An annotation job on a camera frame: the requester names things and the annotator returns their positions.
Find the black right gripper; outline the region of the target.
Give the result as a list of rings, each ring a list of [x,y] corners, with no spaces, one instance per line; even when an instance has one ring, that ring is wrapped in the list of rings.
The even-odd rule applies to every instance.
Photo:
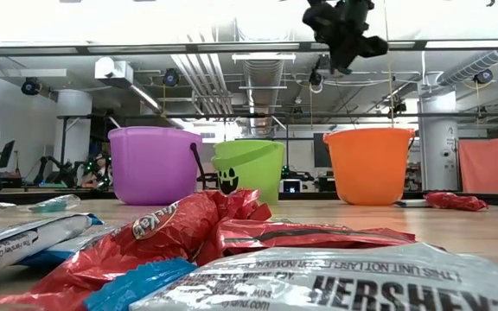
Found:
[[[303,23],[313,30],[315,41],[329,47],[330,72],[351,73],[349,66],[357,56],[372,58],[387,53],[386,41],[378,36],[364,36],[369,29],[367,15],[373,9],[372,0],[341,0],[341,24],[337,10],[330,4],[311,4],[304,11]],[[339,55],[342,39],[348,39],[347,69]]]

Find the orange halloween bucket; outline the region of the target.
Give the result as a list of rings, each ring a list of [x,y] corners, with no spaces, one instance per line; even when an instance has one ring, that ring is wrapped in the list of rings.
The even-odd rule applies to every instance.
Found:
[[[340,200],[389,206],[403,196],[411,129],[370,128],[325,134]]]

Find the red KitKat candy bar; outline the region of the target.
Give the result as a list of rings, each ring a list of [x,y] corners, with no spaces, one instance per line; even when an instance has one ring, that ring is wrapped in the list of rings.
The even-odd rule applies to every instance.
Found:
[[[229,219],[215,227],[196,263],[274,247],[368,249],[415,242],[413,234],[389,228],[355,230],[344,225]]]
[[[223,219],[267,220],[271,211],[258,190],[191,194],[106,234],[73,254],[30,291],[0,296],[0,306],[39,311],[85,311],[83,301],[106,283],[141,264],[194,260]]]
[[[478,212],[488,209],[488,204],[475,196],[458,195],[449,192],[433,192],[424,199],[434,208]]]

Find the green halloween bucket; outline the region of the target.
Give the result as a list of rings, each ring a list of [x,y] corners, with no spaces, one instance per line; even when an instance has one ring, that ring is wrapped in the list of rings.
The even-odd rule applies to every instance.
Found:
[[[259,201],[278,203],[285,146],[269,140],[234,140],[214,145],[212,164],[222,193],[259,190]]]

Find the purple halloween bucket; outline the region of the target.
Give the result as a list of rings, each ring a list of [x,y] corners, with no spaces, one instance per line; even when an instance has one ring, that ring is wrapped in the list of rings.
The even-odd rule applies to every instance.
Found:
[[[131,126],[110,130],[113,191],[133,206],[166,206],[192,194],[202,137],[175,128]]]

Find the black display screen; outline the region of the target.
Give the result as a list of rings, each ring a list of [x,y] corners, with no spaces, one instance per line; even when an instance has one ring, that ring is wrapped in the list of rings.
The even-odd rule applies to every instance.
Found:
[[[313,152],[316,168],[332,167],[328,146],[323,141],[323,133],[313,134]]]

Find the white column with signs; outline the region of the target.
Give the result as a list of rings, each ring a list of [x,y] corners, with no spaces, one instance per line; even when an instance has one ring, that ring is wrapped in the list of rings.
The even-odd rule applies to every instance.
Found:
[[[426,190],[457,190],[457,120],[432,114],[457,112],[456,92],[424,93],[418,101],[422,187]]]

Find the white device with screen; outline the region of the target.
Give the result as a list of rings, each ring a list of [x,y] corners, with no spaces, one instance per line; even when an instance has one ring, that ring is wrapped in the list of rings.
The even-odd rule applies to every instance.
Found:
[[[282,193],[300,193],[303,189],[303,182],[299,179],[282,179],[280,190]]]

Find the orange cloth screen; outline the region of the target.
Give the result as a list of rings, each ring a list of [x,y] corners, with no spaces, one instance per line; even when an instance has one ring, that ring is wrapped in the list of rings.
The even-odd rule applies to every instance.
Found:
[[[465,193],[498,194],[498,138],[460,140],[458,155]]]

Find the white ceiling air unit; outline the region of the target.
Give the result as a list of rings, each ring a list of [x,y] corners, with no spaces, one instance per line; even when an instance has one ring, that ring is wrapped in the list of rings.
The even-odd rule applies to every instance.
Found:
[[[95,62],[94,78],[107,85],[128,87],[134,82],[134,70],[125,60],[101,57]]]

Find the person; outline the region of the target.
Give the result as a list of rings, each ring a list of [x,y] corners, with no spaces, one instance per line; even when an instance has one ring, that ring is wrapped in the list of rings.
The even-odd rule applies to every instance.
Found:
[[[106,153],[97,154],[85,168],[80,180],[81,188],[107,189],[112,184],[112,160]]]

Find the plain white column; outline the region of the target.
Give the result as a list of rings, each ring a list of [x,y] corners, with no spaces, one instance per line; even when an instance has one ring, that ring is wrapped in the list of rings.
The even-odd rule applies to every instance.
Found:
[[[66,163],[83,162],[89,153],[93,97],[83,91],[58,92],[54,158]]]

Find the small black monitor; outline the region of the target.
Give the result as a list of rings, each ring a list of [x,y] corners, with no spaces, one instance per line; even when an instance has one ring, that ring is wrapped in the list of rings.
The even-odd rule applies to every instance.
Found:
[[[0,168],[7,168],[9,165],[10,157],[13,153],[15,140],[6,143],[0,153]]]

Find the ribbed silver ceiling duct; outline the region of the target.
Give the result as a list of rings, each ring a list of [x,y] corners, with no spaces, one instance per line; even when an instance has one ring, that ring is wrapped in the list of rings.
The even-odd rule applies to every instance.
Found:
[[[245,60],[243,69],[249,112],[270,114],[275,111],[278,94],[281,91],[283,60]]]

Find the slanted silver ceiling duct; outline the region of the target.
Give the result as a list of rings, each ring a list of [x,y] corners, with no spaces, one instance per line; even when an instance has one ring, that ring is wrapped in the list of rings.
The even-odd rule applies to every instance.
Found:
[[[437,85],[452,86],[498,64],[498,50],[474,54],[437,77]]]

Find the black background rig rail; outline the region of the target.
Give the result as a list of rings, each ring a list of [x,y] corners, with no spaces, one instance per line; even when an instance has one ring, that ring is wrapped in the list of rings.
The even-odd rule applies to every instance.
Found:
[[[166,115],[134,115],[134,116],[118,116],[123,119],[149,119],[155,117],[162,117],[167,119],[172,118],[193,118],[193,119],[210,119],[210,118],[381,118],[389,117],[387,113],[234,113],[234,114],[166,114]],[[498,112],[426,112],[426,113],[410,113],[410,114],[397,114],[394,117],[498,117]],[[110,118],[115,117],[113,115],[97,115],[97,114],[86,114],[86,115],[59,115],[58,119],[65,118]]]

